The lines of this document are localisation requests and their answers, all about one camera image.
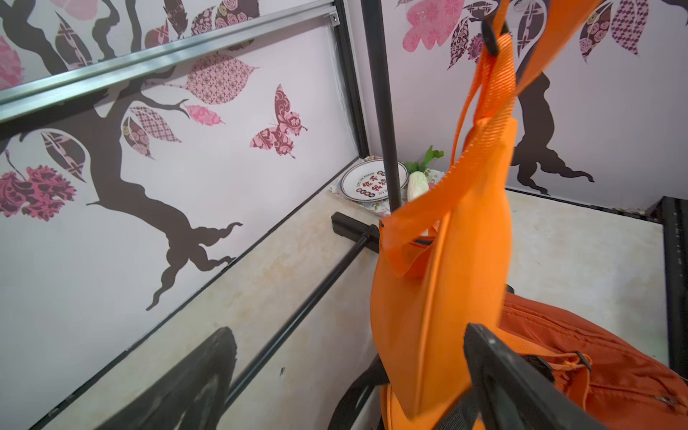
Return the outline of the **bright orange waist bag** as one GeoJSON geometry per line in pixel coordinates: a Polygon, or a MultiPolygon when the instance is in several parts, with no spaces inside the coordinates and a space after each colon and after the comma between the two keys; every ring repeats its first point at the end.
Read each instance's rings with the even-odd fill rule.
{"type": "Polygon", "coordinates": [[[513,106],[595,6],[550,2],[522,68],[505,28],[508,5],[498,6],[463,107],[473,125],[456,132],[449,170],[381,221],[370,301],[374,343],[388,376],[380,393],[388,429],[432,429],[469,390],[463,335],[472,323],[498,325],[511,261],[505,184],[518,132],[513,106]]]}

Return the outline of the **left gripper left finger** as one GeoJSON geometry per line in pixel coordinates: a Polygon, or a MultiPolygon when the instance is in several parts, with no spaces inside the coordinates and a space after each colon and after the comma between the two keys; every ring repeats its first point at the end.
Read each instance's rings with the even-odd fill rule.
{"type": "Polygon", "coordinates": [[[100,429],[215,429],[237,361],[233,332],[221,327],[100,429]]]}

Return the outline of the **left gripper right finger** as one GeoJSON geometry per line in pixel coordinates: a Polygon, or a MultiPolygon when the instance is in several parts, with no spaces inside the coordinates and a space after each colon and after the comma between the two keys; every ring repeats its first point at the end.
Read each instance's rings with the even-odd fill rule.
{"type": "Polygon", "coordinates": [[[469,324],[464,355],[487,429],[602,429],[553,383],[481,324],[469,324]]]}

